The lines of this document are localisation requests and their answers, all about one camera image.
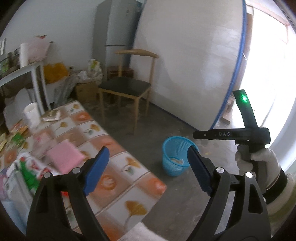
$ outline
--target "green light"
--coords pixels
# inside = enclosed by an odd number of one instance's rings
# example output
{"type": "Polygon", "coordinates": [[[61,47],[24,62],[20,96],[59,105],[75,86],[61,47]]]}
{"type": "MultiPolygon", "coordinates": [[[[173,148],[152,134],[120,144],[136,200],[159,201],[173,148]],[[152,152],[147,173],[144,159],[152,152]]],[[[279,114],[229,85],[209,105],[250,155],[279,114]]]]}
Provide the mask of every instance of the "green light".
{"type": "Polygon", "coordinates": [[[248,98],[246,97],[246,96],[244,96],[244,95],[242,95],[242,100],[244,101],[244,102],[248,102],[248,98]]]}

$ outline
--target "black chair seat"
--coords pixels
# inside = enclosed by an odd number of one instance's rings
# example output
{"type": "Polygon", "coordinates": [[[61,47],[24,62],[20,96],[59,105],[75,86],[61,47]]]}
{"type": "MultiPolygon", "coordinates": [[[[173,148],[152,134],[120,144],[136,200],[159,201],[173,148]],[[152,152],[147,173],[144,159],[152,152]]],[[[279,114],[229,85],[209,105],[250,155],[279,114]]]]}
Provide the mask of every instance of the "black chair seat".
{"type": "Polygon", "coordinates": [[[150,83],[142,80],[134,80],[127,77],[114,77],[100,84],[99,88],[132,96],[140,96],[150,86],[150,83]]]}

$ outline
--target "blue trim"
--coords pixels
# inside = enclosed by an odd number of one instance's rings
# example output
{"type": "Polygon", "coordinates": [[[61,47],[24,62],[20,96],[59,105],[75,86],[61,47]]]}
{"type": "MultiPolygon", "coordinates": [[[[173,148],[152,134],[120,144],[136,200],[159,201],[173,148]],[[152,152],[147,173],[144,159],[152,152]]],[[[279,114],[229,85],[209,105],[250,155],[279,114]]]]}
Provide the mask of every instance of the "blue trim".
{"type": "Polygon", "coordinates": [[[214,123],[211,126],[211,129],[214,128],[215,124],[219,120],[220,116],[222,115],[223,110],[226,107],[227,100],[230,97],[231,92],[232,92],[232,90],[234,88],[234,84],[235,84],[235,82],[237,80],[237,75],[239,73],[240,65],[241,65],[241,62],[242,62],[244,45],[245,45],[245,40],[246,40],[246,32],[247,32],[247,9],[246,9],[245,0],[242,0],[242,5],[243,5],[242,37],[241,37],[241,42],[240,42],[240,47],[239,47],[239,54],[238,54],[238,57],[237,57],[237,64],[235,65],[233,75],[232,75],[232,78],[231,78],[231,82],[230,82],[229,88],[227,90],[227,93],[225,95],[224,101],[222,103],[222,106],[221,106],[221,108],[220,108],[220,110],[218,112],[218,115],[217,115],[216,119],[214,120],[214,123]]]}

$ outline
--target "blue wastebasket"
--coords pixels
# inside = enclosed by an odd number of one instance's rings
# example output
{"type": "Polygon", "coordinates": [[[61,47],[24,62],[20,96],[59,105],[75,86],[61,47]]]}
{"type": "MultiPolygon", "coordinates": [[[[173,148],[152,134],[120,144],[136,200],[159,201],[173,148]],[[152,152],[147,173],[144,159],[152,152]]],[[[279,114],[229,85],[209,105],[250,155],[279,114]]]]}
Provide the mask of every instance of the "blue wastebasket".
{"type": "Polygon", "coordinates": [[[182,174],[190,165],[187,150],[197,146],[185,137],[169,137],[163,143],[163,169],[172,177],[182,174]]]}

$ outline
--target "paper towel roll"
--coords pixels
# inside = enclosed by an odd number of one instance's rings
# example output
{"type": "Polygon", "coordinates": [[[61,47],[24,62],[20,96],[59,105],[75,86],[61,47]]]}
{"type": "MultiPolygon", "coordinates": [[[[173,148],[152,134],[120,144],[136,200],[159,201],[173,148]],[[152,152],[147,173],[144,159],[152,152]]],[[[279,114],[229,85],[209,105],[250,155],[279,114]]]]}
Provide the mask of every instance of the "paper towel roll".
{"type": "Polygon", "coordinates": [[[23,43],[20,45],[20,67],[25,67],[29,64],[28,44],[23,43]]]}

